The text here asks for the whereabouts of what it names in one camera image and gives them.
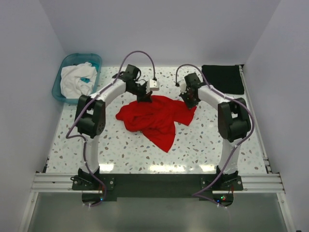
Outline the red t shirt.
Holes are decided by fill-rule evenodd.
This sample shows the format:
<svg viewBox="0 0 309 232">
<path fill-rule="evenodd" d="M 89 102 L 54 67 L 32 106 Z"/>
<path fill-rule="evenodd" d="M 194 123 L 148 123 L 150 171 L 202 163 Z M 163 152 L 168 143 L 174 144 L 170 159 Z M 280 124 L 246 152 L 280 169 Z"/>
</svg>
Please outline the red t shirt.
<svg viewBox="0 0 309 232">
<path fill-rule="evenodd" d="M 133 101 L 116 114 L 130 132 L 140 131 L 164 152 L 171 149 L 175 135 L 175 123 L 189 126 L 196 107 L 189 109 L 183 101 L 154 95 L 151 102 Z"/>
</svg>

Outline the aluminium front frame rail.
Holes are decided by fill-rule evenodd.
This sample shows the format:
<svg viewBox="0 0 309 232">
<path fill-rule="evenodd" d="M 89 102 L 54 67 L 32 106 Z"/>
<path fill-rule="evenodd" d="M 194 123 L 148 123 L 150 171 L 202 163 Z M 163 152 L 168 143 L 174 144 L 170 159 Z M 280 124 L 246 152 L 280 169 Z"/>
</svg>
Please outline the aluminium front frame rail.
<svg viewBox="0 0 309 232">
<path fill-rule="evenodd" d="M 108 191 L 127 188 L 133 191 L 190 189 L 193 193 L 202 190 L 214 179 L 212 174 L 102 174 Z M 76 180 L 73 174 L 35 174 L 32 192 L 98 192 L 98 184 Z M 284 193 L 279 174 L 242 174 L 225 183 L 210 187 L 214 192 Z"/>
</svg>

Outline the white crumpled t shirt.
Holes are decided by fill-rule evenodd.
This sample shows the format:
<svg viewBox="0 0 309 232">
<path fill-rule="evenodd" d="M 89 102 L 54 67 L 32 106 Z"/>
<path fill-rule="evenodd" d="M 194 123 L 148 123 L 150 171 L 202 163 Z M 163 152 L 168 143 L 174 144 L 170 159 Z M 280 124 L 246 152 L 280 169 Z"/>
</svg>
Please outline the white crumpled t shirt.
<svg viewBox="0 0 309 232">
<path fill-rule="evenodd" d="M 95 82 L 85 83 L 79 77 L 79 64 L 63 67 L 61 70 L 61 94 L 67 99 L 78 99 L 81 95 L 90 95 Z"/>
</svg>

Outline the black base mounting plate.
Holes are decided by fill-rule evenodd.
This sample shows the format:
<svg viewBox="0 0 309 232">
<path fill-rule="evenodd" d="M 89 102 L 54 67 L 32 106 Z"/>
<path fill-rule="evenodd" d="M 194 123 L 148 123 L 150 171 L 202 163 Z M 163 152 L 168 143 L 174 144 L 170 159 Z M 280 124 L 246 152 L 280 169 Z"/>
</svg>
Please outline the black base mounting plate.
<svg viewBox="0 0 309 232">
<path fill-rule="evenodd" d="M 82 192 L 84 203 L 117 201 L 118 198 L 190 198 L 194 193 L 230 204 L 233 192 L 242 191 L 240 176 L 215 174 L 89 174 L 72 176 L 72 190 Z"/>
</svg>

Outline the black folded t shirt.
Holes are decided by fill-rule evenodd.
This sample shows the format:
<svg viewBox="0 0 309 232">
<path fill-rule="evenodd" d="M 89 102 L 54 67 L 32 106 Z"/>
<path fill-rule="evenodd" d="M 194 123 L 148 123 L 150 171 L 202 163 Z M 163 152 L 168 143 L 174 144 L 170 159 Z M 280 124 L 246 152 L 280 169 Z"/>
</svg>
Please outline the black folded t shirt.
<svg viewBox="0 0 309 232">
<path fill-rule="evenodd" d="M 202 72 L 209 84 L 225 94 L 243 95 L 239 66 L 202 65 Z"/>
</svg>

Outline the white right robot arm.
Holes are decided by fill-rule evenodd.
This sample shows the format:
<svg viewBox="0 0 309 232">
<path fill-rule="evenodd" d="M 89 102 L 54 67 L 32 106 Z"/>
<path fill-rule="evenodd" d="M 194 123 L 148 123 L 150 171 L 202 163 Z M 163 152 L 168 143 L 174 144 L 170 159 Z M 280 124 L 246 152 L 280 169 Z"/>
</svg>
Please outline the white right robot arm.
<svg viewBox="0 0 309 232">
<path fill-rule="evenodd" d="M 201 82 L 196 73 L 188 74 L 180 83 L 180 97 L 188 109 L 200 101 L 208 103 L 217 110 L 218 131 L 223 139 L 223 148 L 218 170 L 223 174 L 234 174 L 238 171 L 240 142 L 251 130 L 246 101 L 243 98 L 233 99 L 213 86 Z"/>
</svg>

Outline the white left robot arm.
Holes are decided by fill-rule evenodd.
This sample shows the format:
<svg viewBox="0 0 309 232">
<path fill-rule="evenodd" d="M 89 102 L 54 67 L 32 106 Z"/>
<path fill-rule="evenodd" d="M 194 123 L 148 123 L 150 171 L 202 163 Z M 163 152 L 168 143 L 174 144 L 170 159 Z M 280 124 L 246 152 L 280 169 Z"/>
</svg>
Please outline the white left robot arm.
<svg viewBox="0 0 309 232">
<path fill-rule="evenodd" d="M 120 72 L 119 76 L 115 75 L 113 81 L 101 90 L 79 97 L 74 123 L 78 133 L 83 136 L 84 148 L 78 175 L 88 177 L 99 174 L 98 142 L 106 125 L 106 107 L 125 92 L 135 95 L 137 102 L 152 101 L 150 84 L 148 81 L 138 83 L 139 74 L 139 68 L 127 65 L 125 71 Z"/>
</svg>

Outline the teal plastic laundry basket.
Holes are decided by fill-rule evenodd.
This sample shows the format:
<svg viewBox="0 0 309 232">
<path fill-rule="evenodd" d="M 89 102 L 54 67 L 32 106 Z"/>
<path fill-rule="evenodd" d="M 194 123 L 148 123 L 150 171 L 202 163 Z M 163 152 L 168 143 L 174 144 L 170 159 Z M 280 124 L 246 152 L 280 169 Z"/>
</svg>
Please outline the teal plastic laundry basket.
<svg viewBox="0 0 309 232">
<path fill-rule="evenodd" d="M 81 95 L 95 93 L 102 59 L 93 53 L 73 53 L 66 56 L 58 70 L 52 96 L 68 104 L 76 104 Z"/>
</svg>

